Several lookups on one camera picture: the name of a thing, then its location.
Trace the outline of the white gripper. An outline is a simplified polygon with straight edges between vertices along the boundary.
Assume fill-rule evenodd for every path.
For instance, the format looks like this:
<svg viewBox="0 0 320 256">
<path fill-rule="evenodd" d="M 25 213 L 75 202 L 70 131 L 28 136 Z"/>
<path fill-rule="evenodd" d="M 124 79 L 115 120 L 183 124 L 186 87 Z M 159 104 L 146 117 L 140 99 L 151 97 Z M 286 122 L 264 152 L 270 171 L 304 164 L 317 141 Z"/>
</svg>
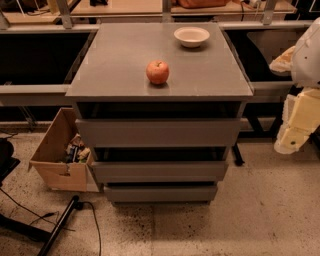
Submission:
<svg viewBox="0 0 320 256">
<path fill-rule="evenodd" d="M 285 50 L 274 59 L 269 68 L 275 72 L 289 72 L 295 47 Z M 320 89 L 304 88 L 297 96 L 286 97 L 280 127 L 274 149 L 280 154 L 298 152 L 320 125 Z"/>
</svg>

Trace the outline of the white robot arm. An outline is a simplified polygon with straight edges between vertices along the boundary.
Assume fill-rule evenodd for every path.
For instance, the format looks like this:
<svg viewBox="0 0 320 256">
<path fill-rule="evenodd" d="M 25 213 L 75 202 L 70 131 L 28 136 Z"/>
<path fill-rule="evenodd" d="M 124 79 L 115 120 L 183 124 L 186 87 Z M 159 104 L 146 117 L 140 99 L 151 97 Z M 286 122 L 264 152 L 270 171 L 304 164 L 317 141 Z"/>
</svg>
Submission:
<svg viewBox="0 0 320 256">
<path fill-rule="evenodd" d="M 281 154 L 297 152 L 320 126 L 320 18 L 297 43 L 271 62 L 272 71 L 290 71 L 302 91 L 284 102 L 280 130 L 274 149 Z"/>
</svg>

